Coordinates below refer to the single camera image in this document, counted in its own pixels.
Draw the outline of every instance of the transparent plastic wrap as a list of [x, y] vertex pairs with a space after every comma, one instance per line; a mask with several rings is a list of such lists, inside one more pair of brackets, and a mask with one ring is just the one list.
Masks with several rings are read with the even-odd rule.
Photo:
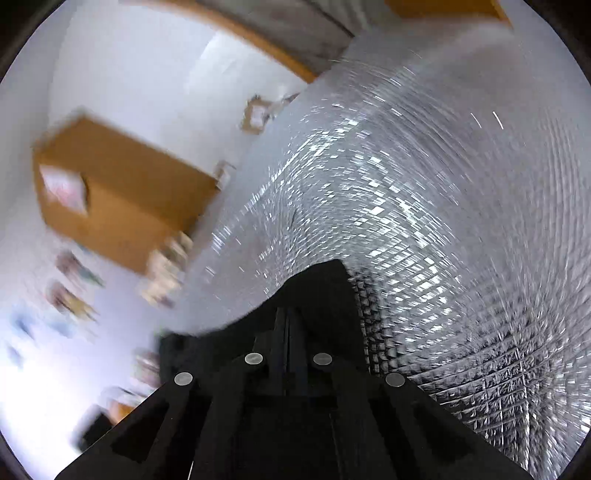
[[569, 74], [501, 24], [360, 36], [244, 159], [184, 308], [229, 322], [340, 258], [371, 278], [376, 373], [556, 478], [591, 417], [591, 95]]

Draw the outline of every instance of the cardboard box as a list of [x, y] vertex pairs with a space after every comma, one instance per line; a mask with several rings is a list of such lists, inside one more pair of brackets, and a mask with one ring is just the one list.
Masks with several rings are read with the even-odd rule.
[[[80, 173], [87, 215], [49, 199], [41, 165]], [[33, 170], [48, 226], [140, 274], [150, 252], [188, 232], [217, 193], [213, 177], [86, 117], [39, 145]]]

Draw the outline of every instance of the textured plastic surface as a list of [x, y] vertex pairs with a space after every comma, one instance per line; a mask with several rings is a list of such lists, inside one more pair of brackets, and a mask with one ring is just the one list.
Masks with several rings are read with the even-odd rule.
[[186, 300], [230, 321], [341, 258], [373, 281], [376, 373], [556, 478], [591, 417], [591, 96], [569, 74], [498, 24], [362, 35], [247, 155]]

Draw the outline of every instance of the orange object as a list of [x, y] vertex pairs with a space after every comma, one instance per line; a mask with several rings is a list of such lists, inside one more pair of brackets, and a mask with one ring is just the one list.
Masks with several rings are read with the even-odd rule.
[[[41, 165], [82, 176], [87, 215], [50, 201]], [[35, 149], [33, 170], [48, 226], [140, 274], [150, 252], [189, 231], [217, 193], [213, 177], [84, 116]]]

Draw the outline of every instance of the wooden edge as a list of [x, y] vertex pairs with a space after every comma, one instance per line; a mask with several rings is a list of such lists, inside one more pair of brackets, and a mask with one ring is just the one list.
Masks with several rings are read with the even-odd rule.
[[282, 48], [273, 45], [271, 42], [261, 37], [258, 33], [245, 27], [244, 25], [225, 17], [219, 12], [211, 10], [196, 1], [191, 0], [120, 0], [126, 4], [137, 5], [152, 5], [157, 8], [171, 8], [185, 15], [195, 15], [200, 20], [218, 27], [227, 33], [233, 34], [241, 38], [250, 45], [263, 51], [277, 62], [281, 63], [285, 68], [292, 71], [299, 78], [306, 83], [312, 83], [318, 75], [312, 72], [302, 62], [291, 57]]
[[401, 18], [480, 15], [511, 24], [497, 0], [386, 0]]

